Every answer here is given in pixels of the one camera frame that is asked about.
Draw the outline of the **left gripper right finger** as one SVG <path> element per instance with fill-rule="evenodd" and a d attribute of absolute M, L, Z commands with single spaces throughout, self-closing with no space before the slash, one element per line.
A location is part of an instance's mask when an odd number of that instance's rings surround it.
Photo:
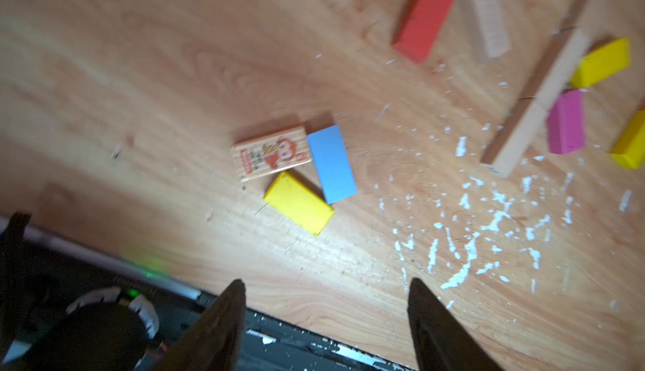
<path fill-rule="evenodd" d="M 411 281 L 407 313 L 420 370 L 501 368 L 419 278 Z"/>

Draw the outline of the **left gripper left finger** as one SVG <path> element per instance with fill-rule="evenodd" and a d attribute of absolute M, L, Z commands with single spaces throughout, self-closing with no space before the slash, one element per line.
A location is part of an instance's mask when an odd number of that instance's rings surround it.
<path fill-rule="evenodd" d="M 245 332 L 246 289 L 234 280 L 154 370 L 234 370 Z"/>

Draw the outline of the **yellow block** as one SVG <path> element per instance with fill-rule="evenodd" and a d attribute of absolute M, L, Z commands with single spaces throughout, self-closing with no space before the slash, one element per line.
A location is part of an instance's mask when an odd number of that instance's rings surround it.
<path fill-rule="evenodd" d="M 644 162 L 644 110 L 638 110 L 612 148 L 610 156 L 621 167 L 638 169 Z"/>
<path fill-rule="evenodd" d="M 631 44 L 628 38 L 617 38 L 595 48 L 579 62 L 570 84 L 585 89 L 626 69 L 630 65 Z"/>
<path fill-rule="evenodd" d="M 287 171 L 278 174 L 264 201 L 314 236 L 324 230 L 334 215 L 332 206 Z"/>

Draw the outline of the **printed wooden block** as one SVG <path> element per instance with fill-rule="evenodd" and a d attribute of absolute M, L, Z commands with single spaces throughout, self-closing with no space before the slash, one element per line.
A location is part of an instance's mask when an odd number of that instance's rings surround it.
<path fill-rule="evenodd" d="M 238 142 L 233 145 L 232 154 L 242 182 L 312 161 L 307 132 L 303 125 Z"/>

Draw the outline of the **natural wood block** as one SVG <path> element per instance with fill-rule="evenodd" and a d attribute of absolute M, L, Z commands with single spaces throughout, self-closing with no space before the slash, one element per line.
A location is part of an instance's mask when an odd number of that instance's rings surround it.
<path fill-rule="evenodd" d="M 512 48 L 500 0 L 461 0 L 480 61 L 499 58 Z"/>
<path fill-rule="evenodd" d="M 575 0 L 518 98 L 549 109 L 572 78 L 604 20 L 610 0 Z"/>
<path fill-rule="evenodd" d="M 533 99 L 519 100 L 486 147 L 481 164 L 501 178 L 508 177 L 548 115 L 549 111 Z"/>

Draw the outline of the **blue block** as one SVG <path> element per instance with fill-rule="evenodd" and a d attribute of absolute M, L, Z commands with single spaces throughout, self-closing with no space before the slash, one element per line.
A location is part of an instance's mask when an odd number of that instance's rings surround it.
<path fill-rule="evenodd" d="M 338 125 L 307 136 L 325 201 L 332 205 L 357 193 L 344 139 Z"/>

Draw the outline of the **magenta block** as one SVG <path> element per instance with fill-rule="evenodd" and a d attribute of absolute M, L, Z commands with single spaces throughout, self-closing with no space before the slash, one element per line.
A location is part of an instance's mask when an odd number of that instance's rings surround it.
<path fill-rule="evenodd" d="M 583 100 L 581 90 L 569 90 L 555 102 L 547 119 L 552 154 L 572 154 L 585 147 Z"/>

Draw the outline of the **red block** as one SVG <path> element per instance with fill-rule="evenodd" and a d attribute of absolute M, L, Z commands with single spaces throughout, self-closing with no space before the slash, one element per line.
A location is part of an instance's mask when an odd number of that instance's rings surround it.
<path fill-rule="evenodd" d="M 454 0 L 410 0 L 396 31 L 393 48 L 415 64 L 433 48 Z"/>

